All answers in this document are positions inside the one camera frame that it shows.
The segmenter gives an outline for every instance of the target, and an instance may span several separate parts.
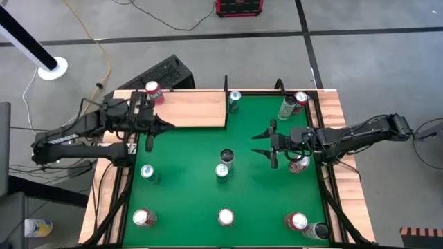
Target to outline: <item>green felt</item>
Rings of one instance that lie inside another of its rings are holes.
[[[327,245],[283,225],[290,212],[302,212],[310,223],[325,221],[314,164],[294,175],[284,154],[278,155],[278,169],[271,169],[269,160],[251,151],[270,148],[269,139],[251,137],[264,132],[270,119],[277,119],[282,100],[243,96],[239,113],[228,117],[227,130],[168,131],[156,137],[152,153],[145,152],[146,137],[140,136],[123,246]],[[277,121],[279,133],[307,126],[305,111]],[[234,165],[228,181],[218,183],[215,166],[223,149],[234,152]],[[158,185],[141,177],[145,164],[161,174]],[[132,215],[140,208],[157,213],[154,227],[134,225]],[[235,214],[230,227],[217,222],[222,208]]]

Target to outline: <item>concrete floor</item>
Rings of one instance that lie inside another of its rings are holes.
[[[131,5],[119,6],[110,0],[70,2],[95,38],[189,34],[172,30]],[[138,0],[137,4],[175,26],[189,28],[210,12],[212,2]],[[302,0],[302,5],[309,30],[443,26],[443,3],[438,0]],[[220,19],[213,13],[190,33],[301,31],[293,0],[265,0],[263,8],[258,17]],[[59,0],[14,0],[8,2],[6,9],[40,41],[87,38]],[[348,124],[376,114],[399,113],[416,128],[443,116],[439,101],[443,91],[443,33],[312,36],[311,40],[323,86],[338,89]],[[197,88],[220,88],[225,74],[231,86],[241,88],[272,87],[279,77],[289,88],[314,88],[301,36],[115,43],[104,47],[113,71],[101,96],[171,54],[176,54],[194,73]],[[88,96],[105,75],[106,62],[96,45],[46,49],[69,62],[69,71],[63,78],[45,82],[37,77],[28,92],[34,127],[52,129],[75,115],[80,98]],[[21,94],[34,70],[34,64],[16,48],[0,48],[0,79],[5,89],[0,92],[0,100],[12,103],[14,126],[28,126]],[[30,144],[34,135],[12,130],[12,138],[11,164],[32,165]],[[442,164],[437,141],[431,138],[418,147],[428,162]],[[443,172],[423,165],[414,155],[410,141],[381,142],[359,154],[356,161],[380,244],[401,246],[401,226],[442,227]],[[78,191],[91,182],[76,179],[59,184]],[[30,210],[36,205],[33,202]],[[61,215],[65,208],[73,214]],[[54,220],[59,224],[58,232],[30,245],[73,246],[83,214],[81,208],[48,204],[35,216]]]

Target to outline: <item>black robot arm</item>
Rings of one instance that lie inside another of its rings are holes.
[[[413,131],[406,119],[398,114],[379,115],[341,129],[294,127],[288,136],[276,133],[277,122],[271,120],[271,127],[252,139],[271,139],[271,151],[253,149],[271,160],[271,167],[277,168],[277,156],[284,152],[289,160],[301,160],[311,153],[321,153],[324,163],[334,163],[351,151],[373,145],[383,140],[406,141]],[[288,153],[301,155],[291,158]]]
[[[130,108],[131,105],[136,105],[138,113],[133,112],[135,108]],[[43,165],[61,158],[107,158],[113,163],[124,165],[128,157],[128,147],[124,141],[108,147],[62,143],[81,137],[93,138],[106,131],[135,132],[147,135],[146,151],[151,151],[155,136],[174,128],[174,125],[154,115],[154,105],[153,100],[147,99],[146,93],[135,94],[130,100],[105,100],[99,104],[97,111],[77,118],[66,127],[38,133],[32,144],[32,160]]]

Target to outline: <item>dark can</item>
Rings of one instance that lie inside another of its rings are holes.
[[[298,162],[289,162],[289,171],[292,174],[299,174],[303,170],[307,169],[311,162],[311,159],[308,156],[305,156],[302,160],[299,160]]]
[[[292,230],[303,231],[307,226],[306,216],[300,212],[293,212],[284,217],[284,225]]]
[[[307,95],[304,92],[296,92],[294,97],[296,98],[296,105],[292,110],[292,114],[298,114],[307,103]]]
[[[239,91],[232,91],[229,94],[229,112],[237,113],[240,108],[240,98],[242,94]]]
[[[279,120],[287,120],[292,113],[293,108],[296,105],[296,99],[292,96],[284,98],[283,103],[278,111],[277,118]]]
[[[230,149],[224,149],[220,153],[220,161],[224,165],[228,166],[229,169],[232,168],[234,164],[234,153]]]
[[[143,178],[153,183],[159,183],[161,179],[160,174],[151,165],[141,167],[140,174]]]
[[[150,100],[154,100],[155,104],[162,104],[165,101],[165,97],[161,92],[159,83],[151,81],[146,83],[146,93]]]
[[[229,167],[221,163],[215,167],[215,175],[219,183],[224,183],[228,180]]]
[[[302,234],[306,238],[324,240],[329,238],[330,230],[324,223],[310,223],[303,229]]]
[[[157,222],[157,215],[155,212],[143,208],[135,211],[132,221],[137,226],[153,226]]]
[[[224,208],[219,211],[217,220],[222,226],[230,226],[234,223],[234,213],[228,208]]]

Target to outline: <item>white lamp base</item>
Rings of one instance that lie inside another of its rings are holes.
[[[54,57],[57,61],[58,65],[51,71],[46,71],[42,68],[39,68],[39,76],[43,80],[55,80],[61,77],[68,70],[68,62],[61,57]]]

